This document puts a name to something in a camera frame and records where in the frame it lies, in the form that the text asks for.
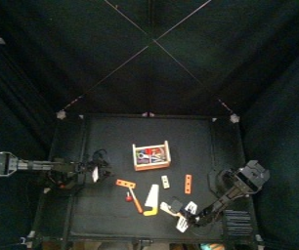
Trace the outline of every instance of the wooden crate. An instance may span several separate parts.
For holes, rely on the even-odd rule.
[[[135,170],[143,171],[156,168],[167,168],[171,164],[168,141],[163,145],[140,146],[133,145]]]

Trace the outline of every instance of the small orange piece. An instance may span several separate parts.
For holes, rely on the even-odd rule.
[[[125,188],[135,188],[136,187],[136,183],[127,182],[127,181],[120,180],[120,179],[116,181],[116,185],[125,187]]]
[[[192,193],[192,180],[193,180],[193,176],[185,175],[185,193],[187,194]]]

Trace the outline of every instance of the orange stick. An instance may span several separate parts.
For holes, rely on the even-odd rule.
[[[191,194],[192,193],[192,175],[185,175],[185,193]]]
[[[143,214],[144,213],[144,209],[143,209],[143,206],[141,206],[141,203],[139,201],[139,199],[136,198],[135,194],[133,194],[133,189],[129,187],[129,191],[133,195],[133,202],[135,202],[135,205],[137,207],[137,210],[139,210],[139,213]]]

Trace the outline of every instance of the support cable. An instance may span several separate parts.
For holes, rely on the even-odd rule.
[[[183,20],[180,20],[156,39],[152,39],[152,44],[156,44],[157,47],[165,52],[165,54],[176,61],[176,63],[183,67],[183,69],[187,71],[187,73],[192,76],[192,78],[200,83],[205,90],[213,95],[213,92],[207,87],[204,82],[196,77],[196,75],[191,72],[191,70],[187,68],[184,64],[177,61],[177,59],[173,57],[173,55],[167,51],[167,49],[161,46],[161,44],[157,42],[212,0],[208,0]],[[117,7],[115,7],[108,0],[104,0],[104,2],[111,6],[111,8],[124,17],[124,19],[137,28],[137,30],[141,31],[141,33],[148,36],[148,33],[141,29],[141,27],[131,20],[129,17],[119,10]],[[137,57],[137,55],[149,47],[149,44],[141,49],[140,52],[137,52],[136,55],[133,55],[113,71],[75,99],[71,101],[69,104],[65,105],[65,107],[61,109],[61,111],[65,111],[91,91],[92,89],[103,83],[103,81],[133,59]],[[220,99],[216,98],[221,106],[229,111],[231,114],[233,114],[233,110],[229,108],[227,103]]]

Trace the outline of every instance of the yellow object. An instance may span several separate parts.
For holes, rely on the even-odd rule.
[[[157,214],[157,207],[153,207],[151,211],[145,211],[144,215],[145,216],[152,216]]]

